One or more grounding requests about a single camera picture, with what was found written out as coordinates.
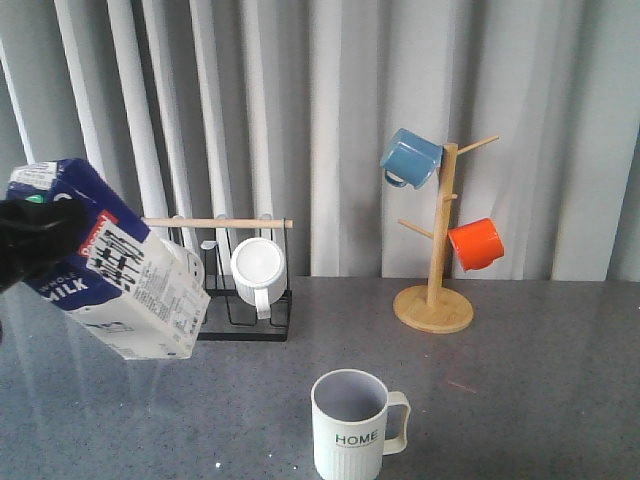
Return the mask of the black gloved hand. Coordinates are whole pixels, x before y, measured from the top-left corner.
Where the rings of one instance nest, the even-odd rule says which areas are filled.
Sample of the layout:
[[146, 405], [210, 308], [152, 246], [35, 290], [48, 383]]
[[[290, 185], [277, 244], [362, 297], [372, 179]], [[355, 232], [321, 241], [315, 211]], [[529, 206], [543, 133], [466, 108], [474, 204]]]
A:
[[38, 278], [75, 252], [88, 216], [77, 199], [1, 202], [1, 290]]

